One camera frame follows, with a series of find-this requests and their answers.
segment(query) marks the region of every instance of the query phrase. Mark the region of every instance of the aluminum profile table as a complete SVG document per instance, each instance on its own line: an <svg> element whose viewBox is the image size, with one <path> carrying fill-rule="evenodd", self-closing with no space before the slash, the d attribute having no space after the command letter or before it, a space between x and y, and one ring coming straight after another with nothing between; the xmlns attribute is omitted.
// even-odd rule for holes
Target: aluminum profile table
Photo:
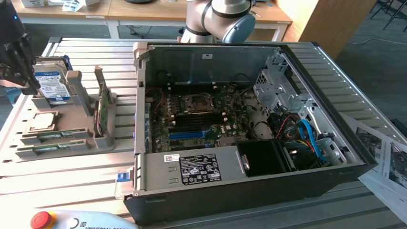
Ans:
<svg viewBox="0 0 407 229"><path fill-rule="evenodd" d="M102 211L131 220L122 201L114 199L113 192L117 171L133 165L137 84L131 46L136 41L63 38L58 42L47 43L42 56L63 54L69 56L73 69L82 72L82 86L87 94L97 92L94 65L103 66L107 87L118 95L114 129L117 147L111 152L99 155L63 155L63 157L19 161L13 154L13 141L19 134L21 122L34 112L30 96L19 96L0 132L2 206L21 203L23 207L30 208ZM310 43L286 44L336 109L389 137L405 142L388 119L321 49ZM180 226L184 228L407 228L358 181L340 184L318 198L156 225L150 228Z"/></svg>

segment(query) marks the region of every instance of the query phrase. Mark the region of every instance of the motherboard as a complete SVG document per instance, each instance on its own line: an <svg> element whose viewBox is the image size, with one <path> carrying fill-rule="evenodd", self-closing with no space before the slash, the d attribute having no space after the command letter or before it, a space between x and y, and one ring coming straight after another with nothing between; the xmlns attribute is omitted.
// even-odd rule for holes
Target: motherboard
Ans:
<svg viewBox="0 0 407 229"><path fill-rule="evenodd" d="M233 83L146 88L150 153L230 146L248 140L248 89Z"/></svg>

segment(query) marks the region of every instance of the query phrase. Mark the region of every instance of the black label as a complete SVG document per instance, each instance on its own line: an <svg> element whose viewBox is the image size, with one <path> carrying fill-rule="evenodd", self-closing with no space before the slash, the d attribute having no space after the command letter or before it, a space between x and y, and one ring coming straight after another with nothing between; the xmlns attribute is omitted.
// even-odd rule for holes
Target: black label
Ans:
<svg viewBox="0 0 407 229"><path fill-rule="evenodd" d="M178 166L184 185L221 180L214 154L180 157Z"/></svg>

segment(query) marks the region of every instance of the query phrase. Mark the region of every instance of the emergency stop button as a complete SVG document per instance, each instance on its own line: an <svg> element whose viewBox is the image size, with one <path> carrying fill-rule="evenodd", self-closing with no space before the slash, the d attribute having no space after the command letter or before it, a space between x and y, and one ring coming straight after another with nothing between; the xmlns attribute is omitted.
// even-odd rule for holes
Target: emergency stop button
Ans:
<svg viewBox="0 0 407 229"><path fill-rule="evenodd" d="M46 211L39 211L30 218L30 228L31 229L45 229L54 224L54 214Z"/></svg>

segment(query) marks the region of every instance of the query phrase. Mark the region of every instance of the gray floor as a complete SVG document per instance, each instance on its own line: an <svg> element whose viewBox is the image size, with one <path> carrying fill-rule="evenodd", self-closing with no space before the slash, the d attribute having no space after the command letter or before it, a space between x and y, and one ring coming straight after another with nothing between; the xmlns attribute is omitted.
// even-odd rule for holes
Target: gray floor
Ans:
<svg viewBox="0 0 407 229"><path fill-rule="evenodd" d="M378 109L389 119L397 118L407 125L407 45L370 41L364 45L353 45L368 38L378 38L397 42L407 42L407 32L402 28L405 20L394 19L386 30L381 30L389 16L380 12L373 20L364 20L354 32L338 58L338 66L368 95ZM107 38L106 26L93 25L37 25L26 24L26 32L33 37L33 49L37 55L46 45L50 36L75 38ZM149 26L137 28L142 35ZM180 34L177 27L152 27L145 38L173 39ZM119 27L121 38L140 38L129 34L126 27ZM10 106L5 100L0 101L0 126L2 126Z"/></svg>

